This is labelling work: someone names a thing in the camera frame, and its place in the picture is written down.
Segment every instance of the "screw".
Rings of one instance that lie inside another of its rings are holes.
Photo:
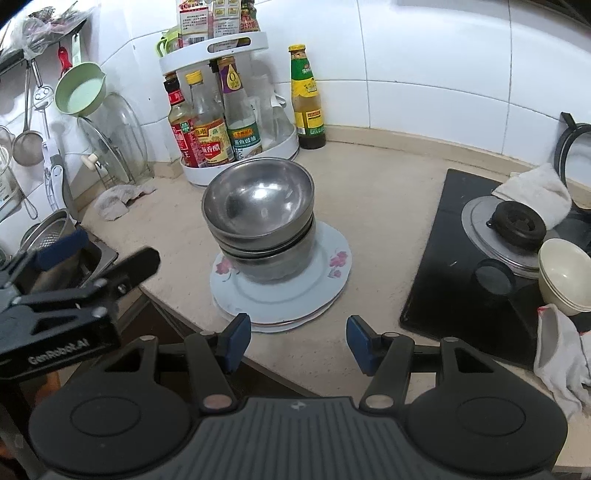
[[[92,310],[92,316],[95,319],[100,319],[103,318],[107,315],[107,313],[109,313],[106,309],[106,307],[97,307],[94,310]]]
[[[394,405],[394,400],[387,395],[370,395],[365,399],[365,404],[372,410],[384,410]]]
[[[221,410],[232,405],[232,399],[227,395],[216,393],[203,399],[203,406],[209,410]]]

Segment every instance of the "gray rag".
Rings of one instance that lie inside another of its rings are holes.
[[[538,348],[534,373],[552,392],[554,401],[570,419],[591,406],[591,375],[581,336],[574,323],[553,303],[538,309]]]
[[[117,185],[101,193],[95,201],[95,209],[103,220],[115,220],[129,212],[126,203],[140,195],[149,194],[156,187],[143,185]]]

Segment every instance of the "stacked plates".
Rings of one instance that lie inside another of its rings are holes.
[[[245,312],[253,332],[284,332],[322,315],[343,290],[353,256],[345,237],[317,222],[309,265],[298,275],[258,283],[219,254],[209,284],[215,305],[228,321]]]

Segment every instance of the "stainless steel bowl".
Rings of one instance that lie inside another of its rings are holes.
[[[314,240],[316,237],[316,221],[298,243],[281,253],[266,258],[239,258],[222,250],[230,263],[243,275],[260,282],[279,280],[297,275],[312,260]]]
[[[314,181],[304,167],[280,158],[253,158],[221,172],[201,203],[213,236],[259,252],[302,231],[314,209]]]
[[[294,238],[292,238],[288,242],[281,244],[275,248],[271,248],[269,250],[263,250],[263,251],[259,251],[259,252],[251,252],[248,250],[241,250],[239,248],[235,248],[231,245],[225,244],[217,238],[216,238],[216,241],[222,250],[233,255],[234,257],[238,257],[238,258],[265,258],[265,257],[270,257],[272,255],[280,254],[281,252],[287,250],[288,248],[292,247],[297,242],[302,240],[308,234],[308,230],[310,230],[310,227],[312,226],[313,222],[314,222],[314,214],[312,213],[310,220],[308,220],[308,222],[306,223],[304,228],[301,230],[301,232],[298,233]]]

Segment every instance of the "glass bottle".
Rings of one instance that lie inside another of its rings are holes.
[[[191,89],[191,104],[196,115],[195,134],[199,139],[209,166],[234,161],[234,151],[228,138],[226,122],[220,106],[203,84],[201,70],[185,75]]]
[[[220,59],[219,68],[228,134],[236,159],[257,155],[262,152],[261,135],[251,103],[236,71],[234,57]]]
[[[191,106],[185,101],[176,74],[167,74],[164,88],[168,92],[170,113],[168,121],[173,129],[178,148],[188,167],[207,167],[205,153],[195,135],[195,119]]]
[[[291,104],[295,127],[302,148],[313,150],[324,147],[326,134],[320,107],[320,94],[306,56],[306,46],[289,47],[291,54]]]

